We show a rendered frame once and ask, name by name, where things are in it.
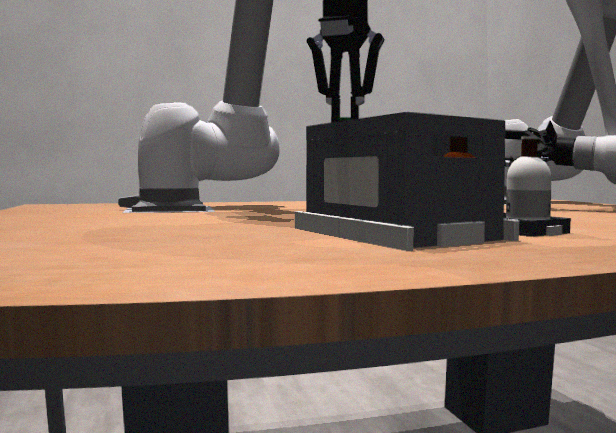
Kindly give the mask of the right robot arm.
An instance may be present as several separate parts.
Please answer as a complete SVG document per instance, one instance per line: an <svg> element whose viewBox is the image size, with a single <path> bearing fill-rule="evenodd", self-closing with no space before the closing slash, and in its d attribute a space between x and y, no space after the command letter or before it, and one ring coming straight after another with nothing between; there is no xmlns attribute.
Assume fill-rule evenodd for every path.
<svg viewBox="0 0 616 433"><path fill-rule="evenodd" d="M150 109L139 136L139 194L119 198L120 207L204 211L199 181L246 180L274 167L279 141L259 106L273 1L235 1L223 101L207 123L185 103Z"/></svg>

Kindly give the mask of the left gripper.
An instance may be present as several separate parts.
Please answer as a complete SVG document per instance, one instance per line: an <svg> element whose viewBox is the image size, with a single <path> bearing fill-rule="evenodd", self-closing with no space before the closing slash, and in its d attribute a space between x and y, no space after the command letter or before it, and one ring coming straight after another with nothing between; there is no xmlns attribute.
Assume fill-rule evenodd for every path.
<svg viewBox="0 0 616 433"><path fill-rule="evenodd" d="M548 161L554 161L556 165L574 166L572 154L576 138L558 137L554 147L548 147L548 144L544 145L538 131L539 130L531 127L529 127L528 130L505 130L505 139L522 140L522 136L537 136L537 143L539 143L537 144L538 158L542 159L547 165ZM505 167L510 167L511 164L520 157L521 155L517 157L505 157Z"/></svg>

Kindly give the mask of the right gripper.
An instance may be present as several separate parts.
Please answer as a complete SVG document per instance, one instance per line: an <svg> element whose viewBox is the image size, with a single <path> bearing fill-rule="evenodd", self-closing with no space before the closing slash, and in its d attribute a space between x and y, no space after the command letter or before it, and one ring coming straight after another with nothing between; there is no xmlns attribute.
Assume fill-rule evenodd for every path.
<svg viewBox="0 0 616 433"><path fill-rule="evenodd" d="M331 122L338 121L338 118L340 117L339 91L343 53L348 52L349 54L351 78L350 93L352 95L352 97L350 97L351 120L359 119L359 105L364 104L365 95L372 92L379 50L385 40L380 33L371 31L368 24L368 0L323 0L323 17L330 16L330 14L342 13L354 14L354 17L361 16L362 24L353 25L354 31L348 35L321 36L320 29L320 33L318 35L313 38L307 38L307 44L312 51L318 91L319 93L326 95L326 103L331 105ZM363 86L360 87L361 75L359 49L368 36L370 46ZM323 39L331 48L329 88L323 53L321 50L323 46Z"/></svg>

